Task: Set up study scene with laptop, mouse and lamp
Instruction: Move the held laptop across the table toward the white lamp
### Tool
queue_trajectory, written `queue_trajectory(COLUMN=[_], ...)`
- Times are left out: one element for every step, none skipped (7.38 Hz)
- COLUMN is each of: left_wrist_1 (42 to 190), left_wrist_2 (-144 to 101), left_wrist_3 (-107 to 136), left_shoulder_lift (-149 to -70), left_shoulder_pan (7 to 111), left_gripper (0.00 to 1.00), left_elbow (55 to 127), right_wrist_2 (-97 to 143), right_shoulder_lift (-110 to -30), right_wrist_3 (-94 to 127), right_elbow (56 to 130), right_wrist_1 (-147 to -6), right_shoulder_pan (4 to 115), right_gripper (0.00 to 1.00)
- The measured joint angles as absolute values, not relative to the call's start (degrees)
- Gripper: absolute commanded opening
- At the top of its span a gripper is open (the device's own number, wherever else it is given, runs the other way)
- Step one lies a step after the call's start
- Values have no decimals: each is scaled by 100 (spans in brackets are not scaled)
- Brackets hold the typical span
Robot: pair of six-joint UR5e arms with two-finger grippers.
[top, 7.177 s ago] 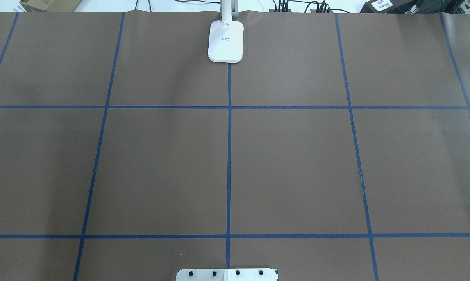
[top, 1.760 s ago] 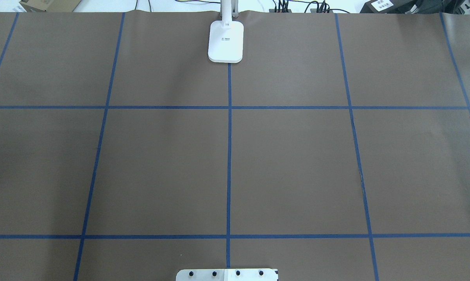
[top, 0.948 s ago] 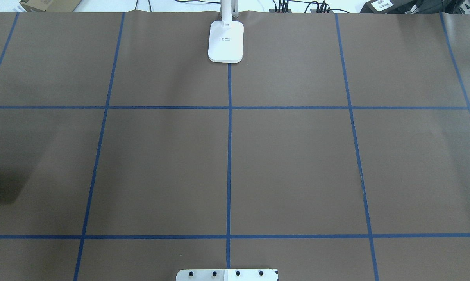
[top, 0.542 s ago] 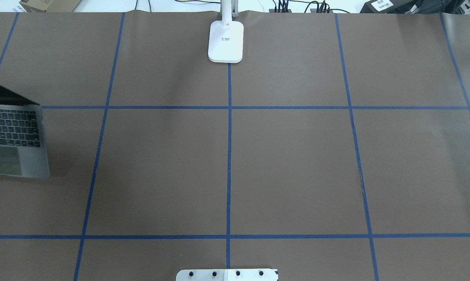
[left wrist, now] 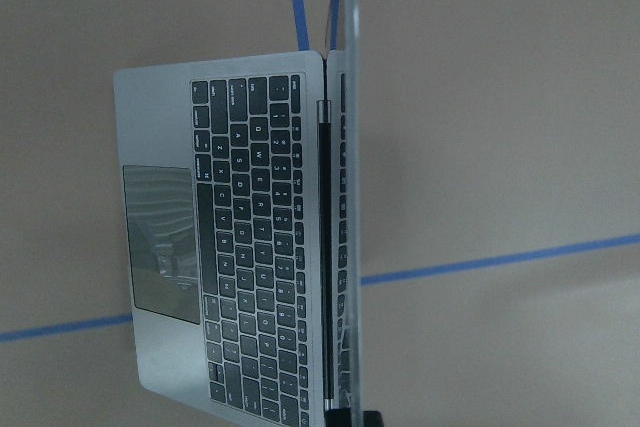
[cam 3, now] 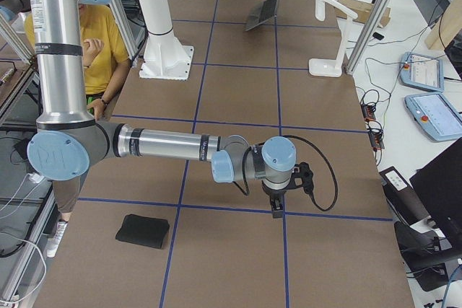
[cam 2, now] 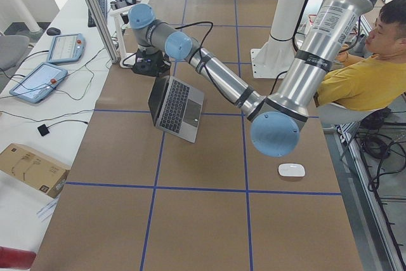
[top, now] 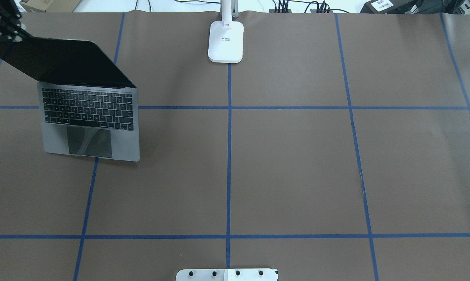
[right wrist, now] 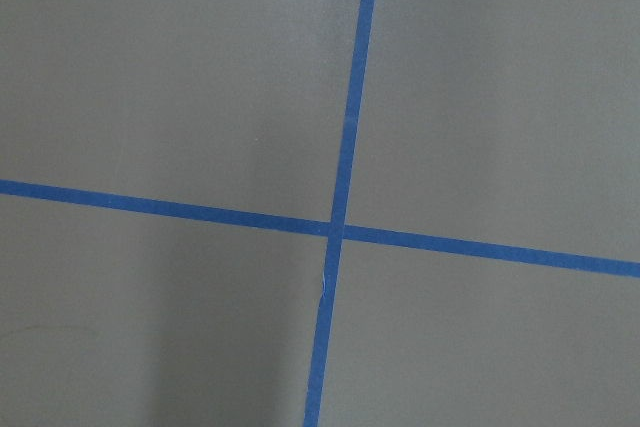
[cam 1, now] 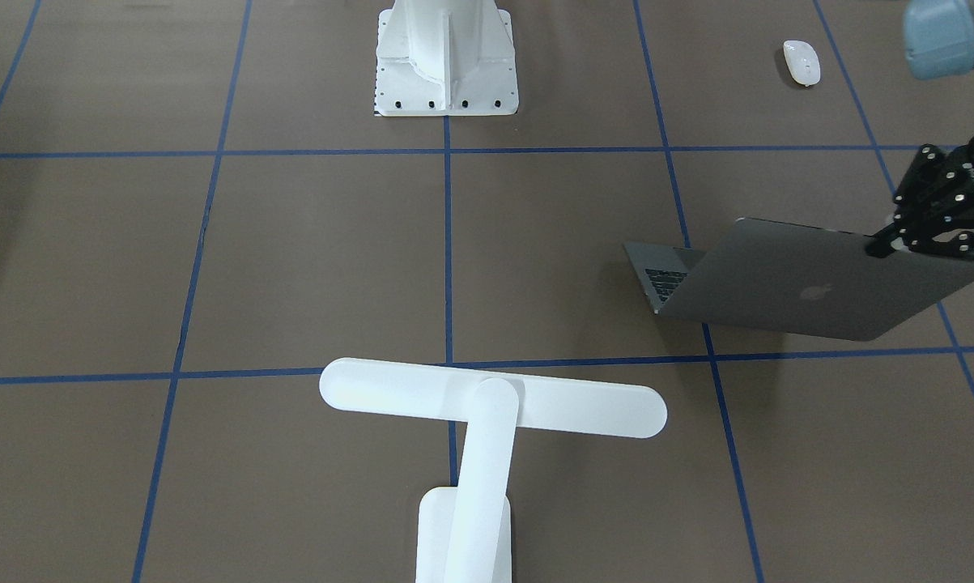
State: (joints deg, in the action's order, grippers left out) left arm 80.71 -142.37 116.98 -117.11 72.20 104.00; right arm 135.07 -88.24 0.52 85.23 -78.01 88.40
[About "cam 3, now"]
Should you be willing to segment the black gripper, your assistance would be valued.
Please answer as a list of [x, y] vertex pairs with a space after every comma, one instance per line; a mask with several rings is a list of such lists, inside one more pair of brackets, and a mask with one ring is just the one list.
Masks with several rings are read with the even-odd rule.
[[266, 183], [265, 180], [261, 182], [263, 192], [269, 197], [271, 206], [271, 214], [273, 218], [281, 218], [284, 214], [284, 196], [287, 190], [273, 189]]

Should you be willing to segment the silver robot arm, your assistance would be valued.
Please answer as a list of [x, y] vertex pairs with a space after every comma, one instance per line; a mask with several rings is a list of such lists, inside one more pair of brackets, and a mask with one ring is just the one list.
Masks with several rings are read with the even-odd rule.
[[109, 157], [159, 156], [210, 162], [216, 182], [260, 180], [273, 216], [281, 217], [284, 194], [295, 188], [296, 150], [288, 138], [276, 136], [251, 146], [241, 136], [221, 138], [132, 128], [98, 121], [89, 113], [79, 26], [78, 5], [82, 1], [30, 0], [43, 98], [38, 132], [27, 148], [34, 169], [50, 180], [68, 181]]

